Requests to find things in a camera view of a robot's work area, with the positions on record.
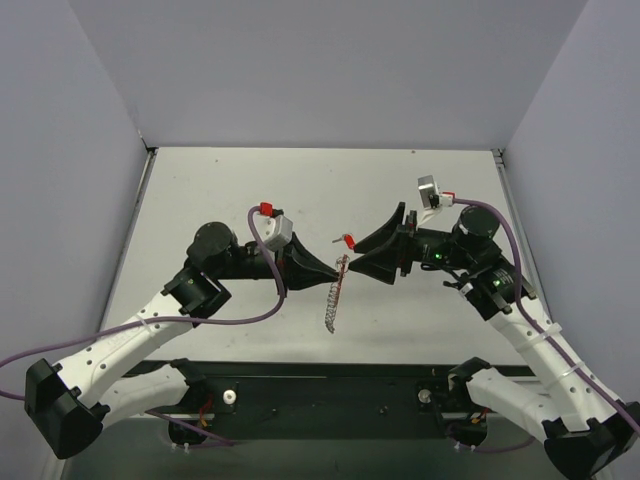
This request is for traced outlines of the metal key holder red handle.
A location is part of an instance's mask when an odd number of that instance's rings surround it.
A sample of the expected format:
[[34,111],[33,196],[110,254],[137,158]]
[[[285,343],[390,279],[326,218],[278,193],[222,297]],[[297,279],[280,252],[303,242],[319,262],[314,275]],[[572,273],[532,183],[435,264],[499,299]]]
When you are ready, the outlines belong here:
[[342,255],[336,260],[338,278],[329,288],[324,315],[324,325],[330,334],[335,333],[335,319],[341,296],[342,283],[348,271],[349,261],[350,258],[347,254]]

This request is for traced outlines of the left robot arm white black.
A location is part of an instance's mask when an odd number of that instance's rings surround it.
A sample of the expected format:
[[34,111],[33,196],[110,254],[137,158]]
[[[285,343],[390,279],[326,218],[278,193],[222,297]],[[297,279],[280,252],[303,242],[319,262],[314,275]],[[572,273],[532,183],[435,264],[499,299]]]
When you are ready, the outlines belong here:
[[206,379],[186,360],[150,374],[128,373],[220,310],[231,298],[223,281],[273,280],[284,298],[337,280],[337,271],[304,248],[284,216],[267,219],[263,231],[252,233],[253,241],[241,246],[227,225],[204,224],[186,250],[183,268],[129,320],[56,363],[40,359],[29,367],[24,408],[57,458],[77,455],[105,428],[130,416],[202,405]]

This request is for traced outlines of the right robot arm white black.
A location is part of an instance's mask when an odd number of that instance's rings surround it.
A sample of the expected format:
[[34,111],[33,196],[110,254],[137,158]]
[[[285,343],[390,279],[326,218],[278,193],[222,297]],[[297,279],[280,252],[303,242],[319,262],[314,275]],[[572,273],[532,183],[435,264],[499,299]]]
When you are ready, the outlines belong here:
[[590,479],[639,438],[639,405],[625,402],[585,365],[523,277],[514,234],[504,216],[480,201],[458,200],[448,232],[421,227],[398,205],[379,229],[355,243],[350,270],[385,284],[424,271],[452,276],[453,288],[521,356],[545,392],[536,394],[474,357],[448,373],[451,398],[485,407],[540,442],[567,479]]

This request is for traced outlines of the small key red cap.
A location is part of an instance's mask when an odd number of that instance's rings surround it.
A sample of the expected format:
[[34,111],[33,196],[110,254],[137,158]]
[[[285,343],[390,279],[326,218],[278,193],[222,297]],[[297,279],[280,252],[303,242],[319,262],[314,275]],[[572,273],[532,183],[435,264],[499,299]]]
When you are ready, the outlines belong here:
[[356,245],[355,239],[351,233],[342,234],[339,238],[333,240],[333,243],[344,243],[350,250],[353,250]]

